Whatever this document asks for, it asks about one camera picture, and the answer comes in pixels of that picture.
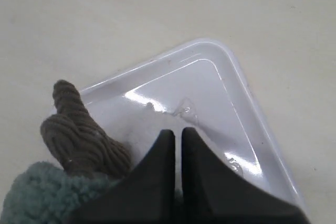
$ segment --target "white surface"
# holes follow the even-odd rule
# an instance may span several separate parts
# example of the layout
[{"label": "white surface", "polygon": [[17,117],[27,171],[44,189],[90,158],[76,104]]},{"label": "white surface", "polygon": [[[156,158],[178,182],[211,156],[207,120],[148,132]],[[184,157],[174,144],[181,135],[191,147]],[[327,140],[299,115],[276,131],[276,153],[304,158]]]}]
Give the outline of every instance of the white surface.
[{"label": "white surface", "polygon": [[173,130],[177,188],[182,130],[192,126],[182,117],[214,153],[225,154],[226,165],[233,158],[247,181],[305,211],[236,57],[220,42],[187,42],[86,88],[82,100],[108,135],[131,146],[136,164],[160,130]]},{"label": "white surface", "polygon": [[47,156],[60,78],[79,88],[196,37],[224,42],[315,223],[336,219],[335,0],[0,0],[0,198]]}]

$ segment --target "teal fuzzy fabric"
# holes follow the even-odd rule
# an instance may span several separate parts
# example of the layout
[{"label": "teal fuzzy fabric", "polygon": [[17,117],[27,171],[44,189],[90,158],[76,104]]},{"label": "teal fuzzy fabric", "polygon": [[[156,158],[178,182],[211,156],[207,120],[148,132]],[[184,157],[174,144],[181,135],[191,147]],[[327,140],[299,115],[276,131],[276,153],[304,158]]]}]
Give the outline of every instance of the teal fuzzy fabric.
[{"label": "teal fuzzy fabric", "polygon": [[71,211],[116,183],[106,175],[69,177],[53,164],[35,163],[14,180],[0,224],[61,224]]}]

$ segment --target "black plastic object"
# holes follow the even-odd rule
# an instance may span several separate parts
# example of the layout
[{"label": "black plastic object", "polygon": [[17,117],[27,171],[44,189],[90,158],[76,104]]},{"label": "black plastic object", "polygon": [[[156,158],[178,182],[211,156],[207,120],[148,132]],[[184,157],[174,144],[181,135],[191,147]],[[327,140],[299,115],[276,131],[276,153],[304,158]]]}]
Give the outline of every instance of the black plastic object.
[{"label": "black plastic object", "polygon": [[194,128],[182,133],[182,187],[189,223],[309,223],[298,207],[260,190],[224,165]]},{"label": "black plastic object", "polygon": [[175,136],[162,130],[133,172],[102,197],[75,210],[70,224],[172,222]]}]

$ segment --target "plastic tray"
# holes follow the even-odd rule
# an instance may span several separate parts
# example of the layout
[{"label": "plastic tray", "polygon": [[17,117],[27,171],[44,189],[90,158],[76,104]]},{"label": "plastic tray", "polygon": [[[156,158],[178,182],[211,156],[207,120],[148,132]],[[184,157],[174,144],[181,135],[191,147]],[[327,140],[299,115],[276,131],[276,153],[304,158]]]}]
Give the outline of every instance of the plastic tray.
[{"label": "plastic tray", "polygon": [[233,53],[211,39],[197,39],[84,89],[82,99],[109,133],[120,114],[151,102],[175,113],[188,101],[199,127],[259,188],[299,206],[303,200],[284,165],[265,116]]}]

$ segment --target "white table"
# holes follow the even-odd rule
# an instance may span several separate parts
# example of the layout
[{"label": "white table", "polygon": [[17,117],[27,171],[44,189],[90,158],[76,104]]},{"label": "white table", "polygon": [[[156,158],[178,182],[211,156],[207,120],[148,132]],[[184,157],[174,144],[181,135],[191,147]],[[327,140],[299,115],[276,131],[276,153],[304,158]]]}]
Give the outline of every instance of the white table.
[{"label": "white table", "polygon": [[33,162],[53,83],[82,88],[197,37],[237,56],[312,220],[336,219],[336,0],[0,0],[0,199]]}]

